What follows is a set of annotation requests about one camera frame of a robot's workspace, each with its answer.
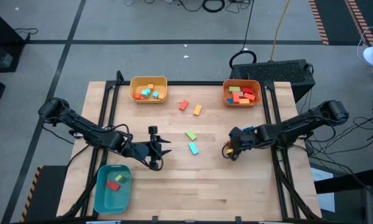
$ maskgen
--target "floor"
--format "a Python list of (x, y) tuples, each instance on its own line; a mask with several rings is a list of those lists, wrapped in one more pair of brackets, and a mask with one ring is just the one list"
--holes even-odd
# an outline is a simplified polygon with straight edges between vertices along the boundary
[[(254, 40), (254, 45), (246, 48), (258, 55), (258, 62), (269, 60), (271, 40), (285, 2), (255, 1), (248, 32), (248, 40)], [(199, 4), (200, 1), (185, 1), (190, 9)], [(224, 80), (230, 74), (229, 58), (242, 44), (218, 40), (243, 40), (248, 13), (249, 10), (239, 14), (187, 12), (177, 2), (168, 4), (161, 0), (154, 4), (136, 1), (130, 7), (122, 0), (0, 0), (0, 16), (10, 26), (39, 29), (32, 36), (35, 41), (25, 47), (17, 71), (0, 73), (0, 82), (6, 85), (0, 101), (0, 221), (9, 200), (14, 212), (10, 216), (9, 209), (5, 220), (19, 221), (37, 166), (65, 165), (70, 159), (71, 145), (45, 131), (40, 136), (35, 132), (37, 110), (47, 95), (54, 93), (65, 98), (75, 111), (81, 111), (88, 82), (113, 80), (117, 70), (126, 80), (137, 75), (165, 75), (169, 80)], [(274, 60), (305, 58), (314, 65), (316, 86), (311, 107), (335, 99), (342, 101), (351, 118), (372, 116), (372, 69), (358, 61), (353, 46), (321, 44), (308, 0), (291, 1), (278, 40), (287, 41), (277, 45)], [(249, 61), (248, 57), (240, 57), (235, 63)], [(303, 103), (304, 100), (298, 103), (298, 110)], [(339, 133), (351, 124), (352, 119), (336, 129)], [(61, 136), (67, 136), (67, 131), (63, 126), (55, 128)], [(330, 135), (325, 128), (315, 133), (318, 139)], [(358, 129), (328, 151), (363, 146), (371, 134)], [(34, 152), (27, 157), (30, 163), (24, 163), (27, 152)], [(373, 144), (332, 158), (356, 172), (371, 169)], [(23, 164), (23, 175), (18, 178)], [(15, 185), (18, 192), (12, 194)]]

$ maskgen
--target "wooden tabletop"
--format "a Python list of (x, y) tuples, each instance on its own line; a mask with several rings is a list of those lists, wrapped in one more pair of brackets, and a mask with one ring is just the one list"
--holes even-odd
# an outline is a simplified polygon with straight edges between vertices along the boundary
[[(82, 116), (94, 123), (98, 123), (104, 86), (105, 82), (90, 82), (88, 86)], [(281, 119), (296, 116), (290, 84), (275, 83), (275, 88)], [(158, 134), (172, 142), (163, 144), (163, 150), (172, 152), (164, 156), (164, 167), (159, 172), (109, 152), (107, 164), (125, 164), (131, 169), (131, 198), (123, 213), (101, 214), (99, 219), (151, 220), (157, 215), (159, 220), (232, 221), (235, 216), (241, 216), (243, 221), (281, 220), (270, 150), (252, 149), (243, 152), (237, 161), (221, 155), (234, 126), (246, 128), (266, 123), (262, 103), (252, 108), (225, 107), (221, 86), (169, 86), (166, 102), (158, 105), (136, 104), (128, 91), (129, 86), (120, 86), (114, 124), (126, 123), (134, 142), (149, 141), (148, 126), (158, 126)], [(274, 121), (270, 93), (267, 94)], [(178, 109), (182, 100), (189, 101), (185, 111)], [(202, 105), (202, 110), (194, 116), (197, 104)], [(188, 129), (197, 136), (194, 142), (199, 153), (195, 156), (188, 147)], [(84, 140), (76, 140), (72, 155), (84, 146)], [(92, 149), (83, 152), (68, 169), (57, 215), (67, 212), (85, 188), (91, 155)], [(295, 189), (321, 217), (306, 152), (292, 148), (289, 158)], [(290, 195), (286, 189), (285, 193), (288, 215), (292, 217)], [(89, 215), (94, 196), (95, 190), (89, 201)]]

